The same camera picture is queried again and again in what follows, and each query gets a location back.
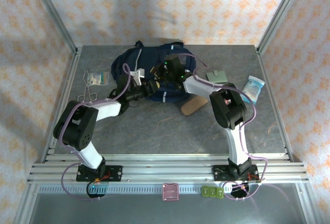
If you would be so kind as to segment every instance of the floral wallpaper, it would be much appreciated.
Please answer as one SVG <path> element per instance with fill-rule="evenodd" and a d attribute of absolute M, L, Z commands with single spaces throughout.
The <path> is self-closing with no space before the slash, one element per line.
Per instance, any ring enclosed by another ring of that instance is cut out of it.
<path fill-rule="evenodd" d="M 263 61 L 293 153 L 330 223 L 330 0 L 297 0 Z"/>
<path fill-rule="evenodd" d="M 281 0 L 52 0 L 76 46 L 258 45 Z"/>
<path fill-rule="evenodd" d="M 71 59 L 40 0 L 0 0 L 0 223 L 12 223 Z"/>

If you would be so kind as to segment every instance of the plastic bag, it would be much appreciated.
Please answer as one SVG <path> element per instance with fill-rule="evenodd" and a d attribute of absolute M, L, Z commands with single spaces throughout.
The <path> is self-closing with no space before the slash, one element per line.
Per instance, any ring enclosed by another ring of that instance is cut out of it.
<path fill-rule="evenodd" d="M 106 86 L 109 84 L 110 73 L 99 72 L 99 73 L 88 73 L 87 75 L 87 86 L 99 85 Z"/>
<path fill-rule="evenodd" d="M 263 80 L 260 80 L 254 76 L 249 76 L 249 81 L 247 82 L 247 84 L 245 85 L 243 92 L 250 97 L 250 99 L 252 100 L 253 104 L 257 103 L 259 94 L 261 92 L 261 89 L 263 87 L 263 85 L 265 84 L 265 82 Z M 249 100 L 243 96 L 241 94 L 241 98 L 243 99 L 243 101 L 250 103 Z"/>

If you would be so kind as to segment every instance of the navy blue backpack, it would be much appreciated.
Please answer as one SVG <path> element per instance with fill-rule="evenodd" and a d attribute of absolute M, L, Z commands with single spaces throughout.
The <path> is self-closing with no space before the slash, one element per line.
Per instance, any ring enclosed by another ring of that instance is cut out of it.
<path fill-rule="evenodd" d="M 124 54 L 118 56 L 111 66 L 111 74 L 115 81 L 118 81 L 119 76 L 124 74 L 123 64 L 127 63 L 131 71 L 136 71 L 139 68 L 144 69 L 145 79 L 154 79 L 154 75 L 150 70 L 164 63 L 164 59 L 170 54 L 192 54 L 188 49 L 184 48 L 182 42 L 174 42 L 160 46 L 143 46 L 141 41 L 136 42 L 135 47 L 127 50 Z M 180 56 L 180 60 L 185 58 L 181 64 L 186 70 L 193 72 L 196 68 L 196 60 L 192 56 Z M 160 83 L 160 88 L 148 99 L 159 102 L 177 102 L 189 97 L 189 94 L 184 90 L 177 90 L 174 85 L 163 82 Z"/>

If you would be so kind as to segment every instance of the small green packet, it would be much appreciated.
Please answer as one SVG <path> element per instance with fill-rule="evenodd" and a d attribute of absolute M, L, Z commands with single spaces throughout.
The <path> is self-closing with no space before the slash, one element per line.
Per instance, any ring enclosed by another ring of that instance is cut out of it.
<path fill-rule="evenodd" d="M 216 197 L 217 196 L 217 188 L 214 186 L 209 187 L 209 196 Z"/>
<path fill-rule="evenodd" d="M 217 198 L 223 198 L 225 194 L 225 190 L 222 187 L 217 187 Z"/>
<path fill-rule="evenodd" d="M 204 185 L 202 186 L 202 196 L 203 197 L 208 197 L 209 196 L 209 187 Z"/>

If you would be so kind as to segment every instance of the metal edge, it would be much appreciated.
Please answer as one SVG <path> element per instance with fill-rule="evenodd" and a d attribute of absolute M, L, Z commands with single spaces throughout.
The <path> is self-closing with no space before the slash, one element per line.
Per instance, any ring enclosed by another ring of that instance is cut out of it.
<path fill-rule="evenodd" d="M 70 91 L 71 91 L 71 87 L 72 87 L 72 83 L 73 83 L 73 80 L 74 80 L 74 76 L 76 74 L 76 70 L 77 70 L 77 67 L 78 67 L 78 63 L 79 63 L 79 59 L 80 59 L 80 54 L 81 54 L 81 47 L 77 49 L 77 53 L 73 59 L 74 61 L 74 64 L 72 66 L 72 68 L 69 69 L 69 72 L 68 72 L 68 81 L 64 87 L 64 95 L 60 98 L 60 108 L 59 110 L 57 111 L 57 118 L 56 120 L 59 120 L 60 116 L 62 115 L 63 111 L 65 110 L 66 108 L 66 105 L 68 103 L 68 100 L 69 100 L 69 95 L 70 95 Z M 50 146 L 52 147 L 56 147 L 56 143 L 57 143 L 57 139 L 55 139 L 53 136 L 53 133 L 51 132 L 51 140 L 52 142 L 50 143 Z"/>
<path fill-rule="evenodd" d="M 256 157 L 266 157 L 269 160 L 289 160 L 286 153 L 252 153 Z M 226 160 L 227 154 L 103 154 L 106 161 L 198 161 Z M 47 161 L 78 162 L 74 154 L 49 154 Z"/>
<path fill-rule="evenodd" d="M 26 224 L 30 222 L 38 192 L 39 184 L 26 184 L 23 198 L 13 222 L 14 224 Z"/>
<path fill-rule="evenodd" d="M 271 101 L 271 104 L 273 106 L 273 110 L 275 112 L 275 118 L 276 118 L 277 123 L 279 124 L 279 131 L 280 131 L 282 141 L 284 142 L 284 146 L 285 146 L 285 149 L 288 152 L 288 156 L 289 156 L 290 161 L 297 162 L 296 159 L 293 156 L 292 148 L 291 148 L 291 145 L 289 143 L 287 133 L 285 131 L 285 126 L 284 126 L 284 123 L 283 123 L 283 120 L 282 120 L 282 117 L 281 117 L 281 113 L 278 109 L 278 105 L 277 105 L 276 97 L 274 95 L 272 84 L 270 84 L 270 82 L 269 82 L 269 77 L 268 77 L 267 71 L 265 69 L 265 66 L 263 65 L 262 57 L 259 53 L 257 53 L 257 55 L 258 55 L 258 60 L 259 60 L 259 64 L 260 64 L 260 67 L 261 67 L 261 71 L 262 71 L 263 77 L 265 79 L 266 87 L 268 89 L 270 101 Z"/>
<path fill-rule="evenodd" d="M 212 165 L 205 165 L 204 161 L 201 161 L 198 166 L 191 166 L 190 162 L 186 164 L 174 166 L 154 166 L 151 162 L 149 166 L 137 165 L 136 162 L 130 161 L 130 164 L 124 166 L 122 171 L 123 184 L 132 183 L 215 183 L 212 174 Z M 260 170 L 263 170 L 263 166 L 259 162 Z M 228 164 L 227 161 L 217 161 L 217 164 Z M 38 183 L 59 183 L 61 176 L 66 169 L 66 165 L 57 165 L 45 167 L 45 164 L 34 164 L 31 173 L 28 177 L 29 184 Z M 64 176 L 64 182 L 75 182 L 77 173 L 77 166 L 70 168 Z M 265 179 L 262 183 L 292 183 L 292 182 L 308 182 L 308 176 L 303 163 L 286 162 L 283 165 L 272 165 L 270 163 L 269 170 L 266 171 Z"/>
<path fill-rule="evenodd" d="M 51 130 L 48 129 L 46 144 L 44 146 L 44 149 L 43 149 L 42 155 L 41 155 L 41 159 L 40 159 L 41 162 L 44 162 L 46 160 L 47 155 L 48 155 L 48 150 L 49 150 L 50 146 L 52 146 L 52 144 L 54 143 L 52 130 L 56 124 L 56 121 L 60 118 L 61 113 L 65 108 L 67 98 L 69 97 L 67 92 L 69 92 L 70 91 L 69 89 L 71 89 L 71 85 L 72 85 L 72 81 L 73 81 L 72 75 L 74 75 L 73 72 L 75 72 L 75 70 L 77 68 L 78 60 L 79 60 L 78 54 L 74 54 L 72 57 L 70 66 L 67 69 L 66 77 L 62 84 L 63 87 L 62 87 L 62 91 L 61 91 L 59 100 L 56 100 L 56 101 L 59 101 L 60 103 L 55 110 L 55 117 L 54 117 L 53 121 L 49 124 L 49 127 L 51 127 Z"/>
<path fill-rule="evenodd" d="M 53 19 L 56 27 L 58 28 L 58 30 L 59 30 L 60 34 L 62 35 L 64 41 L 66 42 L 67 46 L 69 47 L 71 53 L 75 53 L 76 52 L 76 46 L 75 46 L 69 32 L 67 31 L 60 15 L 58 14 L 52 0 L 42 0 L 42 2 L 44 3 L 49 15 Z"/>
<path fill-rule="evenodd" d="M 317 208 L 315 197 L 312 193 L 310 184 L 296 183 L 295 185 L 306 223 L 324 223 Z"/>
<path fill-rule="evenodd" d="M 269 166 L 287 166 L 289 160 L 268 160 Z M 47 161 L 46 163 L 35 163 L 32 165 L 31 172 L 33 172 L 34 168 L 54 168 L 54 167 L 62 167 L 62 166 L 69 166 L 73 162 L 72 161 Z M 116 161 L 116 160 L 110 160 L 107 161 L 107 165 L 115 165 L 115 164 L 120 164 L 122 166 L 131 166 L 131 164 L 134 163 L 135 167 L 148 167 L 148 166 L 154 166 L 154 167 L 165 167 L 165 166 L 186 166 L 187 163 L 189 163 L 190 167 L 199 167 L 200 164 L 202 163 L 204 166 L 213 166 L 213 165 L 218 165 L 218 163 L 221 164 L 228 164 L 228 160 L 199 160 L 199 161 Z M 255 165 L 261 165 L 263 166 L 265 164 L 264 161 L 255 161 L 252 160 L 252 163 Z M 303 162 L 291 162 L 291 163 L 296 163 L 296 165 L 302 165 L 304 166 Z"/>
<path fill-rule="evenodd" d="M 81 184 L 70 185 L 72 192 L 76 194 L 86 194 L 86 187 Z M 202 184 L 181 184 L 178 186 L 180 194 L 200 194 L 202 192 Z M 130 184 L 112 183 L 109 185 L 99 185 L 106 194 L 161 194 L 161 184 Z M 40 194 L 63 194 L 64 190 L 58 184 L 46 184 L 40 187 Z"/>
<path fill-rule="evenodd" d="M 295 0 L 282 0 L 280 5 L 278 6 L 277 11 L 275 12 L 275 15 L 270 22 L 265 34 L 263 35 L 258 47 L 257 51 L 260 53 L 260 55 L 263 55 L 264 52 L 267 49 L 267 46 L 271 42 L 272 38 L 277 32 L 277 29 L 281 25 L 282 21 L 285 18 L 286 13 L 290 9 L 291 5 L 293 4 Z"/>

